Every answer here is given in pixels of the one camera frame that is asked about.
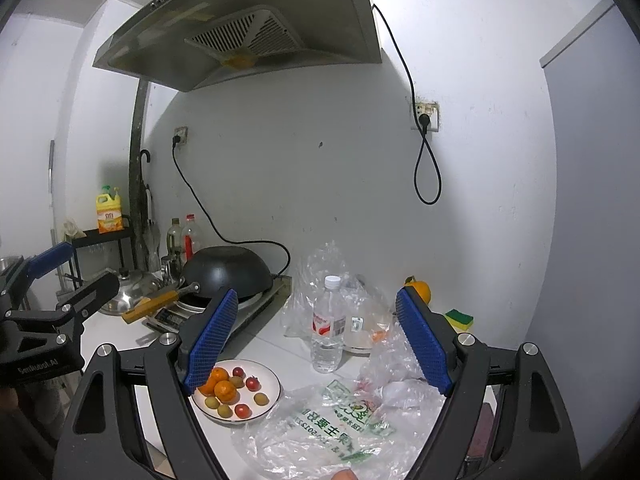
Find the range hood vent grille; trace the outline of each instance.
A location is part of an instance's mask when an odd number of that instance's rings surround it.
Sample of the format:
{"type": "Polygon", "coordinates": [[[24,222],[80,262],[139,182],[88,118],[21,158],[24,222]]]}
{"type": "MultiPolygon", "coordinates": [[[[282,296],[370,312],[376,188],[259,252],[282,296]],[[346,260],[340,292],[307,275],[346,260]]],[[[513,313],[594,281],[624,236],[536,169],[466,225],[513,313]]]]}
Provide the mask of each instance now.
{"type": "Polygon", "coordinates": [[[239,20],[225,23],[221,27],[215,27],[207,32],[198,34],[191,41],[208,46],[218,52],[229,52],[242,47],[244,38],[255,18],[254,14],[243,16],[239,20]]]}
{"type": "Polygon", "coordinates": [[[204,47],[220,61],[235,56],[265,57],[298,52],[304,47],[272,9],[236,12],[216,20],[207,30],[186,40],[204,47]]]}

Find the pot lid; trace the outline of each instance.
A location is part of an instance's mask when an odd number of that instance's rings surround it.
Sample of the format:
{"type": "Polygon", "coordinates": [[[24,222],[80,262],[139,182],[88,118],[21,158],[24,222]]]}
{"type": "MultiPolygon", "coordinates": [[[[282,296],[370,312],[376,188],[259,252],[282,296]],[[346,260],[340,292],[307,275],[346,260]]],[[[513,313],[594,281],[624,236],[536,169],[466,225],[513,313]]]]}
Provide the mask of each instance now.
{"type": "Polygon", "coordinates": [[[143,270],[129,270],[121,267],[118,271],[120,290],[108,301],[101,312],[119,316],[131,310],[145,296],[160,289],[161,283],[153,274],[143,270]]]}

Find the blue gripper pad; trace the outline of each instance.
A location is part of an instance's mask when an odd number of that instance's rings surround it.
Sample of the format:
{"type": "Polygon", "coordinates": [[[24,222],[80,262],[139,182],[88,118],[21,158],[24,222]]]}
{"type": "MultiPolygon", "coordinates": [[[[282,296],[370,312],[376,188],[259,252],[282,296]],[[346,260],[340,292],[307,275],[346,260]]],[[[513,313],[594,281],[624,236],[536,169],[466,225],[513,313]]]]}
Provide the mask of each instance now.
{"type": "Polygon", "coordinates": [[[182,384],[190,394],[207,382],[237,317],[238,295],[225,288],[216,294],[202,314],[191,316],[181,327],[182,343],[177,365],[186,372],[182,384]]]}
{"type": "Polygon", "coordinates": [[[444,316],[429,310],[412,286],[402,288],[396,295],[396,312],[427,382],[450,396],[458,365],[453,344],[455,330],[444,316]]]}

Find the orange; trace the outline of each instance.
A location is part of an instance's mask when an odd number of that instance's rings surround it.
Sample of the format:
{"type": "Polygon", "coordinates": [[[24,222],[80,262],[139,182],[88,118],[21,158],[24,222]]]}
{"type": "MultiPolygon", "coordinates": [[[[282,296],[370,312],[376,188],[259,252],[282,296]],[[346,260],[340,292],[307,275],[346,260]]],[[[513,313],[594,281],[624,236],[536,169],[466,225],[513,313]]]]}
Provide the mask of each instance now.
{"type": "Polygon", "coordinates": [[[224,368],[220,368],[219,366],[213,368],[209,377],[214,378],[216,382],[229,380],[229,374],[227,373],[227,371],[224,368]]]}
{"type": "Polygon", "coordinates": [[[404,284],[406,286],[412,286],[418,293],[418,296],[422,298],[424,304],[429,304],[429,302],[431,301],[431,289],[426,282],[417,282],[415,280],[415,276],[409,276],[406,280],[404,280],[404,284]]]}
{"type": "Polygon", "coordinates": [[[214,387],[216,397],[222,402],[229,402],[236,398],[236,387],[230,381],[218,381],[214,387]]]}
{"type": "Polygon", "coordinates": [[[212,396],[214,393],[214,389],[216,387],[216,383],[217,381],[213,378],[213,375],[210,375],[209,379],[207,379],[207,382],[204,383],[202,386],[199,386],[198,390],[204,396],[207,396],[207,397],[212,396]]]}

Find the white countertop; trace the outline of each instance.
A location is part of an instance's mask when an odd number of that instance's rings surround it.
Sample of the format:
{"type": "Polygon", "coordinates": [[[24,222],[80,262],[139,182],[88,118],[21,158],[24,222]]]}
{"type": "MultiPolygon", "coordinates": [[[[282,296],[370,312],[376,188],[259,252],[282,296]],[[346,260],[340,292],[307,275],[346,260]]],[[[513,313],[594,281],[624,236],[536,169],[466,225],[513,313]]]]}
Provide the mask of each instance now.
{"type": "MultiPolygon", "coordinates": [[[[285,390],[295,390],[312,384],[328,384],[334,379],[355,379],[360,366],[368,357],[353,356],[345,352],[345,361],[333,374],[319,374],[310,362],[308,346],[298,338],[284,337],[278,306],[272,304],[254,320],[244,332],[237,335],[220,355],[220,359],[249,359],[269,367],[285,390]]],[[[147,346],[159,334],[144,326],[141,321],[127,325],[120,317],[97,312],[84,322],[81,339],[82,356],[87,363],[102,343],[111,343],[118,350],[147,346]]],[[[136,386],[140,420],[146,440],[164,452],[156,427],[151,403],[144,386],[136,386]]],[[[495,397],[487,388],[485,400],[495,411],[495,397]]],[[[193,411],[207,437],[211,449],[229,478],[258,480],[263,478],[244,462],[234,449],[230,428],[209,420],[198,408],[193,411]]]]}

